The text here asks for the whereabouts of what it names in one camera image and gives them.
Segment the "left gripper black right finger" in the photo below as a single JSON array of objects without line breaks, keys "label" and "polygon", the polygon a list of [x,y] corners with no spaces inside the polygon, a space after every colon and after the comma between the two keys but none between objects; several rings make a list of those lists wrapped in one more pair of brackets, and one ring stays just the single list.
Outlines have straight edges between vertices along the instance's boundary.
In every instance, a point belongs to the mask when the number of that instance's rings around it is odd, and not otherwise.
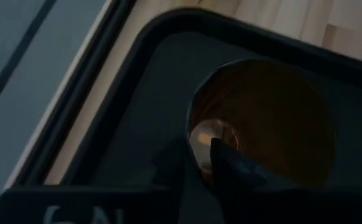
[{"label": "left gripper black right finger", "polygon": [[296,183],[241,155],[221,139],[210,146],[213,190],[217,195],[272,192],[296,188]]}]

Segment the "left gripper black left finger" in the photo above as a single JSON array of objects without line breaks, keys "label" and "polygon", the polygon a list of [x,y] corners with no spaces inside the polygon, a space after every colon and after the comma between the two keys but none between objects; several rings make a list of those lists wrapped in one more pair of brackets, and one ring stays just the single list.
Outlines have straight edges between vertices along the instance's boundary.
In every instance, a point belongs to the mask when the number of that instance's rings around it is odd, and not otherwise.
[{"label": "left gripper black left finger", "polygon": [[156,172],[152,182],[172,190],[182,190],[187,146],[184,138],[175,138],[153,160]]}]

